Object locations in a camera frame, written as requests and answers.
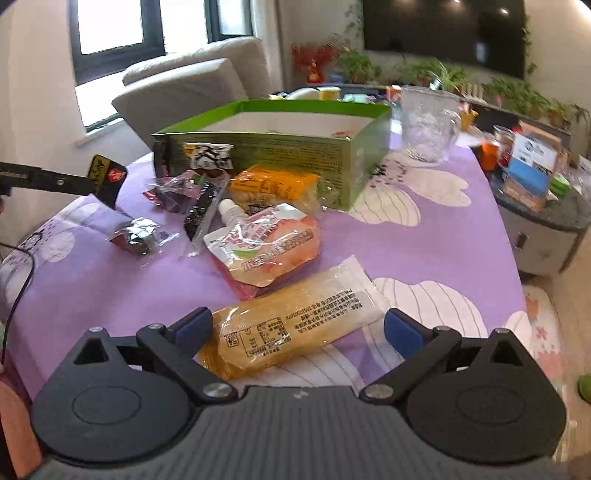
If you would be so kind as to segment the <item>purple wrapped snack bag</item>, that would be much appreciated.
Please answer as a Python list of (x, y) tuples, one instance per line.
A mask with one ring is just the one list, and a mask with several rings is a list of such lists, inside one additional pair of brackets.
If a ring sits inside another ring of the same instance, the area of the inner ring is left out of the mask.
[(176, 177), (162, 177), (147, 184), (143, 196), (170, 213), (185, 214), (197, 200), (204, 174), (186, 170)]

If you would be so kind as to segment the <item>dark round side table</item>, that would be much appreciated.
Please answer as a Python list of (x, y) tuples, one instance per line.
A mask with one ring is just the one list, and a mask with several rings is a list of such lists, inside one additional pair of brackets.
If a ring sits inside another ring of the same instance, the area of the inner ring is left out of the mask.
[(518, 270), (553, 277), (568, 269), (590, 227), (590, 205), (575, 190), (536, 213), (502, 191), (499, 172), (489, 180)]

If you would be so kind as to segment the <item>pink spouted jelly pouch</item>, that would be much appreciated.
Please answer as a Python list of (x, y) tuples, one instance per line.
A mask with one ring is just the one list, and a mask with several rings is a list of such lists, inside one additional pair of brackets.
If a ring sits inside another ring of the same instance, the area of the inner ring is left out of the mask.
[(224, 226), (204, 236), (214, 265), (241, 300), (315, 260), (320, 252), (318, 222), (287, 203), (247, 215), (230, 199), (218, 205)]

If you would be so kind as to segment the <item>wall mounted black television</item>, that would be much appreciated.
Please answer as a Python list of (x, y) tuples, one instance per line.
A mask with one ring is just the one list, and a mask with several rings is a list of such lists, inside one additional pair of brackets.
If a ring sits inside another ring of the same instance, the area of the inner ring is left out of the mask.
[(498, 0), (363, 1), (363, 45), (449, 60), (522, 79), (525, 3)]

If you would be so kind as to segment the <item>spider plant in vase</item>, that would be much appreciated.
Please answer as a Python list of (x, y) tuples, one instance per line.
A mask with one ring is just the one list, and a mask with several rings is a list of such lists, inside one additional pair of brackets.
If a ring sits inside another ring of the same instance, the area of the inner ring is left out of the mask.
[(459, 94), (468, 83), (468, 74), (460, 65), (446, 64), (437, 60), (432, 66), (430, 74), (438, 84), (438, 89)]

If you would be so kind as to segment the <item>blue white carton box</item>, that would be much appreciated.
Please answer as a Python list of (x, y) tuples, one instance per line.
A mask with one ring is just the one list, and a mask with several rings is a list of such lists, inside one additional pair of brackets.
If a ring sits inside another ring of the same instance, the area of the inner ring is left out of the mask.
[(534, 125), (519, 122), (506, 170), (503, 193), (540, 213), (562, 154), (562, 140)]

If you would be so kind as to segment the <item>black white patterned snack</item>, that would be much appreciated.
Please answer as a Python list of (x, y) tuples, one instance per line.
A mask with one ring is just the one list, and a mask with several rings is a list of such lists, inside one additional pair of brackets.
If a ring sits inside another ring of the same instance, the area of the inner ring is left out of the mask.
[(232, 170), (233, 165), (230, 158), (232, 148), (231, 144), (183, 143), (183, 153), (192, 170)]

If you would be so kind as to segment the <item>orange snack bag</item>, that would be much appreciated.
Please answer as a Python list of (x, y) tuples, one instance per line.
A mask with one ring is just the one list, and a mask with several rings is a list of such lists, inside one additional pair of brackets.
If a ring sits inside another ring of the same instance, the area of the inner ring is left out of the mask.
[(314, 213), (321, 206), (318, 179), (315, 174), (253, 165), (230, 180), (229, 195), (249, 215), (282, 203)]

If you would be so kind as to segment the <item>green cardboard box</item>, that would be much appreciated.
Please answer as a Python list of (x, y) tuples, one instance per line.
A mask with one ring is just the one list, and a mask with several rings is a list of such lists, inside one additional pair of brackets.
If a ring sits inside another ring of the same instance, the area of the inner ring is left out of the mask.
[(242, 100), (153, 134), (154, 168), (189, 168), (188, 142), (230, 144), (235, 171), (252, 165), (314, 173), (335, 187), (332, 208), (348, 211), (389, 151), (391, 109), (322, 100)]

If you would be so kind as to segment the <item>black candy clear wrapper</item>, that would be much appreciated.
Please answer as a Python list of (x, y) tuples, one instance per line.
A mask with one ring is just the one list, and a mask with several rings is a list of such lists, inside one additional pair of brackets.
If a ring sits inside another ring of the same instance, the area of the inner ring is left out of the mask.
[(138, 217), (114, 231), (109, 242), (137, 257), (143, 257), (160, 252), (177, 237), (177, 233), (169, 232), (159, 223)]

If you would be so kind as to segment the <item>dark red spicy snack packet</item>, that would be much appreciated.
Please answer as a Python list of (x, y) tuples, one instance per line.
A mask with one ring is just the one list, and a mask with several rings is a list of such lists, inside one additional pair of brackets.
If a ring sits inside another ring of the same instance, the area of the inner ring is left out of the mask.
[(92, 157), (87, 178), (92, 182), (93, 195), (107, 207), (115, 209), (119, 192), (127, 175), (125, 166), (96, 154)]

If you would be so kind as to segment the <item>yellow tin can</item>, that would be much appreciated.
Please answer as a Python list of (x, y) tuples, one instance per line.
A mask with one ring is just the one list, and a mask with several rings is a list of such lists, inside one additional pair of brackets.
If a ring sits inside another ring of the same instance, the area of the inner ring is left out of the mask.
[(336, 86), (322, 86), (318, 87), (318, 99), (322, 101), (339, 101), (341, 99), (342, 90)]

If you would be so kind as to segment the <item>clear glass mug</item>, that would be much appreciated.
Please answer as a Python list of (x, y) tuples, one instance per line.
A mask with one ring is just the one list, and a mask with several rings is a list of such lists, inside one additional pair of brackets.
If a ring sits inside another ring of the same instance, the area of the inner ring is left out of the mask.
[(425, 87), (402, 88), (402, 147), (416, 161), (439, 164), (449, 159), (461, 130), (461, 98)]

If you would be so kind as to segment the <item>black stick snack wrapper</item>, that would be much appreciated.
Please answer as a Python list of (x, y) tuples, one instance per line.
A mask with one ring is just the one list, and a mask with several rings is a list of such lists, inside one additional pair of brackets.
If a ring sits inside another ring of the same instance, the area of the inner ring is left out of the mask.
[(183, 228), (187, 237), (192, 240), (197, 234), (197, 230), (204, 221), (207, 210), (211, 207), (219, 187), (211, 181), (205, 181), (202, 184), (199, 196), (195, 203), (189, 208), (183, 222)]

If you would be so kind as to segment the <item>yellow long noodle packet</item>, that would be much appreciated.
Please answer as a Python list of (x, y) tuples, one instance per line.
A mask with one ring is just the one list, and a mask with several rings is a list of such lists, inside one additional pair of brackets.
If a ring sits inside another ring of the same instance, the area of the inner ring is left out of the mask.
[(356, 257), (331, 269), (214, 312), (197, 359), (224, 380), (310, 354), (384, 317), (388, 301)]

